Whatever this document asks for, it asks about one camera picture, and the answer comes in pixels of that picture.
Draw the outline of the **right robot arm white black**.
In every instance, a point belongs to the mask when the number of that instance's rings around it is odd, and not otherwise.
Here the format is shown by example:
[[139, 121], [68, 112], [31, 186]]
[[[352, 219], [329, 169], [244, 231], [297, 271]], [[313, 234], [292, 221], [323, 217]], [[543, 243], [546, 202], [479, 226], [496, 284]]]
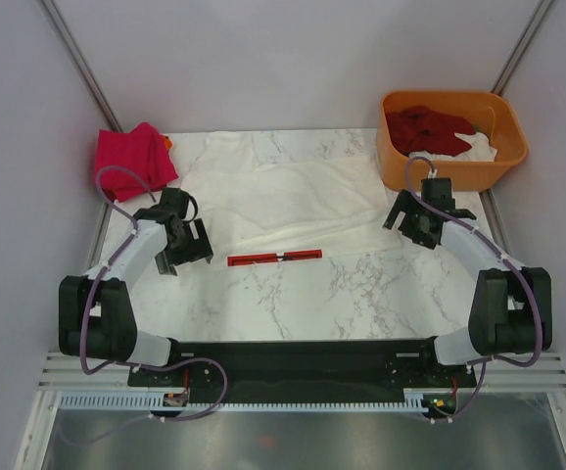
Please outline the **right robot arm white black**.
[[517, 261], [479, 227], [476, 216], [455, 206], [448, 178], [427, 178], [422, 192], [401, 190], [384, 222], [413, 244], [450, 252], [475, 280], [467, 325], [434, 340], [418, 360], [427, 384], [441, 385], [453, 366], [496, 359], [530, 367], [552, 343], [551, 277]]

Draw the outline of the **white t-shirt red print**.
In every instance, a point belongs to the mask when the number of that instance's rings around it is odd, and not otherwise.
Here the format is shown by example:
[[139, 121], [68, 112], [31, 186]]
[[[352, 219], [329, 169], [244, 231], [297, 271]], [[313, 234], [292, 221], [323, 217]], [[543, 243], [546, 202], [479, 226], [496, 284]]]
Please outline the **white t-shirt red print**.
[[401, 246], [383, 227], [395, 196], [366, 130], [210, 133], [181, 187], [197, 201], [214, 266], [232, 256], [332, 258]]

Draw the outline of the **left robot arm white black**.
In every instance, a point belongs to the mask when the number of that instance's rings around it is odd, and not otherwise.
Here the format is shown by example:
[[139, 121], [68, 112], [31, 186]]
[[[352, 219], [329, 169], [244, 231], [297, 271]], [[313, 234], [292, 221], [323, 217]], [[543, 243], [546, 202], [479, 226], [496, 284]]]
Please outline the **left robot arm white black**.
[[129, 290], [153, 261], [161, 275], [199, 260], [209, 262], [212, 246], [193, 196], [165, 188], [158, 202], [131, 217], [133, 228], [116, 251], [59, 286], [58, 341], [61, 353], [140, 365], [164, 385], [184, 374], [184, 361], [171, 352], [171, 339], [141, 331]]

